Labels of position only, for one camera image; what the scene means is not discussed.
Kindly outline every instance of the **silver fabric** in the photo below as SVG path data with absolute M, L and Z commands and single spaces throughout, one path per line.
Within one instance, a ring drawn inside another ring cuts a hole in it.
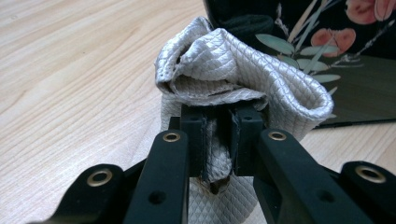
M 313 78 L 285 63 L 250 48 L 226 30 L 212 31 L 205 18 L 195 19 L 161 50 L 156 66 L 156 85 L 163 92 L 163 129 L 171 116 L 178 116 L 181 104 L 221 105 L 242 100 L 260 100 L 268 106 L 268 123 L 301 140 L 330 116 L 333 102 Z M 225 146 L 216 131 L 207 138 L 210 181 L 231 171 Z M 226 189 L 213 195 L 207 183 L 191 180 L 189 223 L 241 223 L 257 200 L 251 178 L 231 176 Z

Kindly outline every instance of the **black metal bracket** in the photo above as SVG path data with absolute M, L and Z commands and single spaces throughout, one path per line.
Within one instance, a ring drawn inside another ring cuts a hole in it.
M 123 172 L 82 173 L 44 223 L 187 223 L 189 177 L 205 179 L 205 126 L 219 119 L 235 175 L 254 176 L 268 223 L 396 223 L 396 176 L 353 161 L 320 166 L 282 130 L 266 129 L 251 102 L 188 107 L 159 133 L 148 158 Z

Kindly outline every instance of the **crumpled cloth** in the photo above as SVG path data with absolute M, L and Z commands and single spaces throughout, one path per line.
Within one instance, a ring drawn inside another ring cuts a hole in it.
M 259 52 L 224 29 L 212 31 L 205 18 L 197 18 L 169 40 L 156 62 L 156 85 L 163 92 L 162 129 L 181 104 L 222 105 L 257 99 L 258 110 L 267 106 L 267 127 L 285 130 L 301 140 L 330 116 L 333 102 L 313 78 Z M 208 136 L 209 179 L 191 178 L 189 223 L 242 223 L 257 204 L 251 177 L 230 176 L 219 194 L 207 182 L 230 175 L 226 147 Z

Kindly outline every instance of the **wooden table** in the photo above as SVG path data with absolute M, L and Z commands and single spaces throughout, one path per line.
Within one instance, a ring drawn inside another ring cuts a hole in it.
M 201 1 L 0 2 L 0 223 L 48 218 L 98 163 L 143 160 L 160 129 L 153 62 Z M 396 124 L 311 132 L 303 145 L 339 170 L 396 173 Z

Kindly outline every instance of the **pink flower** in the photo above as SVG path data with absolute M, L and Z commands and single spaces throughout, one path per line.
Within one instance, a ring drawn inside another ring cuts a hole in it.
M 357 24 L 385 21 L 396 9 L 396 0 L 346 0 L 346 15 Z
M 341 31 L 322 28 L 312 35 L 311 44 L 312 46 L 323 46 L 329 43 L 330 46 L 338 47 L 336 52 L 323 54 L 325 57 L 336 57 L 347 51 L 355 42 L 355 38 L 355 30 L 350 28 Z

